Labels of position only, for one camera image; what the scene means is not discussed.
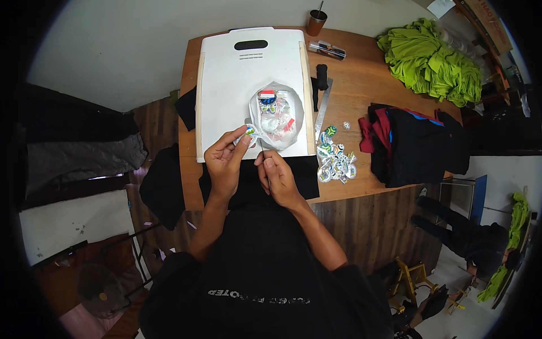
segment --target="pile of stickers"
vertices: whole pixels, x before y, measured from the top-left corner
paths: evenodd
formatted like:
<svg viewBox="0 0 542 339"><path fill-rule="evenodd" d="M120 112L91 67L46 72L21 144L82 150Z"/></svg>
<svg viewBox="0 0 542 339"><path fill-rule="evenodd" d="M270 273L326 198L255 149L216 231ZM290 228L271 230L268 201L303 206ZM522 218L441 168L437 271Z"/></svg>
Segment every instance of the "pile of stickers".
<svg viewBox="0 0 542 339"><path fill-rule="evenodd" d="M320 134L316 153L320 158L320 168L318 169L318 180L320 182L328 182L331 180L341 180L345 184L348 179L353 179L356 176L356 166L353 164L356 161L354 152L350 154L344 153L344 145L333 143L331 137L337 133L335 126L329 126Z"/></svg>

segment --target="hand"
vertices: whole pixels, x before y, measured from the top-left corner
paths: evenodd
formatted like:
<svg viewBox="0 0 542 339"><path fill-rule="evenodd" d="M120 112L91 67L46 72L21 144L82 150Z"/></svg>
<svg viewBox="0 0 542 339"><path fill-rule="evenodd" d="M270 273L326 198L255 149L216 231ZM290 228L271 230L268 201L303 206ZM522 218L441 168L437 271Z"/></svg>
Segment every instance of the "hand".
<svg viewBox="0 0 542 339"><path fill-rule="evenodd" d="M258 166L258 177L267 195L271 194L280 206L290 210L302 206L300 203L305 199L295 185L292 169L275 150L260 152L254 164Z"/></svg>
<svg viewBox="0 0 542 339"><path fill-rule="evenodd" d="M213 146L205 151L203 158L211 177L212 196L229 201L237 191L239 167L250 144L250 137L244 135L237 146L234 146L233 142L246 130L247 126L243 125L235 131L224 133Z"/></svg>

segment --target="cardboard box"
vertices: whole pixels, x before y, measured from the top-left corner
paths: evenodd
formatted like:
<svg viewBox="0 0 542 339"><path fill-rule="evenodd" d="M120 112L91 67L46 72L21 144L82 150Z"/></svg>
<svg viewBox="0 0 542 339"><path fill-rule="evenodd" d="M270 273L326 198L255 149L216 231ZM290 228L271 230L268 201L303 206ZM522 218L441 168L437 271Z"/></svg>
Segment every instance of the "cardboard box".
<svg viewBox="0 0 542 339"><path fill-rule="evenodd" d="M500 55L512 50L512 43L502 25L499 15L487 0L455 0L463 6L475 19L479 27L493 41L493 48Z"/></svg>

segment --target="pink cloth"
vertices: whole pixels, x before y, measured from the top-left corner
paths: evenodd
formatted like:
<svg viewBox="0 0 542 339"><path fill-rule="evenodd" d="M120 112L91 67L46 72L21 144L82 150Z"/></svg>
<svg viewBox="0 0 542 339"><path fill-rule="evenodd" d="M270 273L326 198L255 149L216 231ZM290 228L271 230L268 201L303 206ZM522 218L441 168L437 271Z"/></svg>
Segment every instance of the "pink cloth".
<svg viewBox="0 0 542 339"><path fill-rule="evenodd" d="M62 315L59 320L74 339L100 339L122 315L120 312L113 319L98 319L79 304Z"/></svg>

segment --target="cup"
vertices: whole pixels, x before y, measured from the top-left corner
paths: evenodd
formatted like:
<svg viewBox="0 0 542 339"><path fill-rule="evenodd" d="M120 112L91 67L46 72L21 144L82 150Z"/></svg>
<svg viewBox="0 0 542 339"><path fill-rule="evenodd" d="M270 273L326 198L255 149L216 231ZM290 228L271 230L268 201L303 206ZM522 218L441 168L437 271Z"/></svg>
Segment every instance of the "cup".
<svg viewBox="0 0 542 339"><path fill-rule="evenodd" d="M313 9L310 12L307 23L307 34L310 36L317 36L322 30L322 26L327 20L327 14L317 9Z"/></svg>

